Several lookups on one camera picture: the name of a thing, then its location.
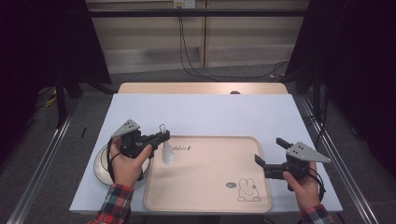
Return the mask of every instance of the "metal rail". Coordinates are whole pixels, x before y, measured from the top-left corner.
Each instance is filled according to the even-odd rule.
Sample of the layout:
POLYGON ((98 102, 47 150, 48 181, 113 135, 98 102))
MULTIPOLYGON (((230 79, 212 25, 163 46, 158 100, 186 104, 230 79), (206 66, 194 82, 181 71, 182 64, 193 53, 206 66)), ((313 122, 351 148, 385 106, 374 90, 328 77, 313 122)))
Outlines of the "metal rail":
POLYGON ((35 200, 35 196, 37 195, 38 191, 40 190, 41 184, 47 174, 47 171, 50 167, 50 164, 56 155, 59 145, 64 138, 64 134, 67 131, 67 128, 70 124, 71 118, 76 111, 76 107, 78 105, 79 100, 75 100, 71 105, 70 113, 67 116, 64 124, 55 131, 55 134, 52 137, 47 150, 41 159, 35 173, 30 180, 27 188, 25 189, 24 193, 22 194, 20 200, 18 201, 17 205, 15 206, 14 210, 11 213, 11 216, 8 219, 7 224, 22 224, 26 219, 26 216, 35 200))
POLYGON ((334 10, 308 9, 95 9, 93 18, 114 17, 328 17, 334 10))
MULTIPOLYGON (((308 113, 308 116, 314 116, 313 106, 311 102, 308 100, 307 97, 302 98, 302 103, 304 105, 305 111, 308 113)), ((320 127, 322 127, 316 119, 312 119, 314 127, 318 134, 320 133, 320 127)), ((372 224, 372 223, 379 223, 375 217, 375 214, 361 192, 361 189, 358 187, 358 184, 355 182, 355 179, 352 177, 352 174, 347 169, 346 164, 344 163, 341 155, 338 153, 337 148, 335 147, 332 139, 330 138, 329 134, 326 130, 321 132, 321 140, 323 145, 325 146, 327 152, 329 153, 330 158, 332 159, 332 163, 335 166, 338 174, 341 177, 341 180, 346 187, 350 197, 352 198, 353 203, 355 204, 356 208, 358 209, 359 213, 361 214, 361 218, 363 219, 364 223, 372 224)))

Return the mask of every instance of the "white plate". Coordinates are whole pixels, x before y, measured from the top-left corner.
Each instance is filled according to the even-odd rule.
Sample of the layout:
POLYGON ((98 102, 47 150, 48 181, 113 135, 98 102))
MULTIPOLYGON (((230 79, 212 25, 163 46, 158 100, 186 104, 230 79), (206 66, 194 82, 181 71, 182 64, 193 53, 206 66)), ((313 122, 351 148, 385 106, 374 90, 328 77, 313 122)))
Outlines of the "white plate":
MULTIPOLYGON (((113 180, 110 177, 110 173, 107 170, 107 145, 103 146, 99 153, 96 155, 95 163, 93 164, 93 170, 95 171, 96 177, 104 184, 111 185, 113 180)), ((149 159, 146 159, 142 165, 143 173, 149 167, 149 159)))

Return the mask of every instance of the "black strap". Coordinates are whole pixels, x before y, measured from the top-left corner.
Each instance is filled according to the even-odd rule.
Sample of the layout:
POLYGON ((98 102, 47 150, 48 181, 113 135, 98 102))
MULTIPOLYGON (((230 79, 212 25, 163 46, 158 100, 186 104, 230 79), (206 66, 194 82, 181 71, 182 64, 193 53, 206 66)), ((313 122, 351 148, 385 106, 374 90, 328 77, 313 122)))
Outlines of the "black strap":
POLYGON ((320 181, 316 176, 308 174, 311 178, 313 178, 314 180, 316 180, 319 184, 319 201, 321 202, 324 196, 324 193, 326 192, 326 189, 324 188, 323 185, 323 180, 320 181))

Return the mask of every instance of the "white table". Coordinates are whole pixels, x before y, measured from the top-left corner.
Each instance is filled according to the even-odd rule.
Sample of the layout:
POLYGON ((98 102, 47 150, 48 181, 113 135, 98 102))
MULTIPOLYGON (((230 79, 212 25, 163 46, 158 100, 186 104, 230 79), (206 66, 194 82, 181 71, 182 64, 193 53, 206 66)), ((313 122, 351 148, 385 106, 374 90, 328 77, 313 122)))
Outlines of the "white table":
MULTIPOLYGON (((289 94, 115 94, 70 211, 92 214, 100 209, 108 186, 96 178, 93 161, 110 135, 127 119, 136 121, 142 134, 156 133, 164 123, 173 135, 251 136, 261 144, 268 164, 286 160, 285 150, 276 144, 277 137, 314 146, 289 94)), ((330 212, 341 211, 342 206, 321 163, 318 172, 327 190, 322 203, 330 212)), ((135 185, 132 210, 156 215, 159 213, 148 210, 143 203, 146 180, 135 185)), ((287 190, 287 183, 268 181, 272 196, 268 213, 298 211, 294 192, 287 190)))

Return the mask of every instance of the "hand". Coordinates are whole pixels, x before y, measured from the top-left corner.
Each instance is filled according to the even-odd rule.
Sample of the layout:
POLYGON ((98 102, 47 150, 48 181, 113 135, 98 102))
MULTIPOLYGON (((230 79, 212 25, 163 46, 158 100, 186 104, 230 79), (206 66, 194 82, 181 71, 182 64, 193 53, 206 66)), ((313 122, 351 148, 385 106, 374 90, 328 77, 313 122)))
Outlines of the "hand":
POLYGON ((143 151, 140 152, 139 156, 135 159, 126 157, 120 153, 119 148, 121 140, 119 137, 113 139, 110 147, 111 158, 115 157, 112 166, 114 172, 114 183, 130 188, 134 187, 134 183, 139 178, 142 172, 142 165, 151 153, 152 146, 146 146, 143 151))
MULTIPOLYGON (((309 167, 312 170, 317 170, 317 164, 314 161, 309 162, 309 167)), ((296 200, 300 211, 308 208, 315 207, 320 204, 318 196, 318 182, 310 176, 305 177, 303 180, 298 182, 289 172, 284 172, 283 177, 289 183, 291 188, 296 194, 296 200)))

